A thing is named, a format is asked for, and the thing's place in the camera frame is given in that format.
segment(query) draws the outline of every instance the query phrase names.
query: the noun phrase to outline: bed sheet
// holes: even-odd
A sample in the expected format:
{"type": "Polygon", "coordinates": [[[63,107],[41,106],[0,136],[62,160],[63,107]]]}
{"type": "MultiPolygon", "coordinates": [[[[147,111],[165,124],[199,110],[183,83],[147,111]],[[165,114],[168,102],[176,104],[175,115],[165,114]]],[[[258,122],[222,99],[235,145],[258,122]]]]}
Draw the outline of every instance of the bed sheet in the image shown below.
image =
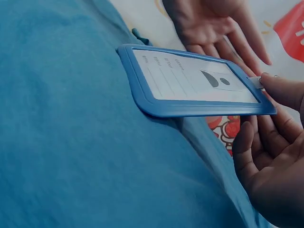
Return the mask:
{"type": "MultiPolygon", "coordinates": [[[[137,28],[143,37],[158,47],[184,50],[162,0],[111,0],[128,28],[137,28]]],[[[304,1],[250,0],[250,7],[273,62],[263,71],[304,81],[304,1]]],[[[300,123],[297,112],[286,108],[300,123]]],[[[239,116],[207,117],[209,127],[231,153],[239,131],[239,116]]]]}

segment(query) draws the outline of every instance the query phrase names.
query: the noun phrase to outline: blue plastic frame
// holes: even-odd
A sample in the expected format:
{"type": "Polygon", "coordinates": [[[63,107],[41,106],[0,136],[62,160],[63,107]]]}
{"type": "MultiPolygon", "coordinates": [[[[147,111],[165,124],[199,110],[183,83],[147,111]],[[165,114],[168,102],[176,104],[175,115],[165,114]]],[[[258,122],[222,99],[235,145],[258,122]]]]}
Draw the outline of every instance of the blue plastic frame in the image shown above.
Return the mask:
{"type": "Polygon", "coordinates": [[[256,89],[245,72],[233,62],[194,54],[185,51],[163,49],[145,45],[124,44],[117,49],[122,64],[127,72],[131,92],[138,107],[156,117],[183,117],[183,116],[218,116],[218,115],[272,115],[276,108],[262,93],[256,89]],[[183,57],[198,58],[207,61],[225,63],[235,75],[252,92],[259,103],[213,102],[213,101],[173,101],[155,99],[143,72],[137,62],[133,50],[150,50],[175,54],[183,57]]]}

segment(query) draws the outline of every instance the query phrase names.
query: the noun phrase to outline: blue fabric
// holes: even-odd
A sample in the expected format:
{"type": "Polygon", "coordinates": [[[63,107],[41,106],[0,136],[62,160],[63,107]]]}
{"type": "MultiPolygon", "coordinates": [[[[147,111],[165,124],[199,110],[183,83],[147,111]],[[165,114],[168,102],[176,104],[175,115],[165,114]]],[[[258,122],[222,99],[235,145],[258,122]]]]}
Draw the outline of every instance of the blue fabric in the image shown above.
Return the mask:
{"type": "Polygon", "coordinates": [[[109,2],[2,0],[0,21],[0,227],[268,226],[202,119],[136,107],[109,2]]]}

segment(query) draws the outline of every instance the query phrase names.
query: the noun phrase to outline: blue id card holder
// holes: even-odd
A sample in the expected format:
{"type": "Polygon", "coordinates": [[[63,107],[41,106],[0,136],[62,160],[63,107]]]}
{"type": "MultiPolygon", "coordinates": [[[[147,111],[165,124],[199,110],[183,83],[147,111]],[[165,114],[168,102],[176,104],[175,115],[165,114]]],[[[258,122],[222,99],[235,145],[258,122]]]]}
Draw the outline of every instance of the blue id card holder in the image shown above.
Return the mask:
{"type": "Polygon", "coordinates": [[[276,114],[261,89],[230,61],[133,44],[117,53],[135,103],[152,116],[276,114]]]}

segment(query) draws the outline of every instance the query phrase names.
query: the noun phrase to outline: white card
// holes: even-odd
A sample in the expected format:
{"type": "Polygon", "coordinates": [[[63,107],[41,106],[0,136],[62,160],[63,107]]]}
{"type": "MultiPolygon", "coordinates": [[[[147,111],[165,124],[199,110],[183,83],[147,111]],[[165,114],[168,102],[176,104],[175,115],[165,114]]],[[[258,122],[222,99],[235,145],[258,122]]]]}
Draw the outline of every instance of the white card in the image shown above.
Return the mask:
{"type": "Polygon", "coordinates": [[[133,50],[155,99],[258,103],[227,64],[133,50]]]}

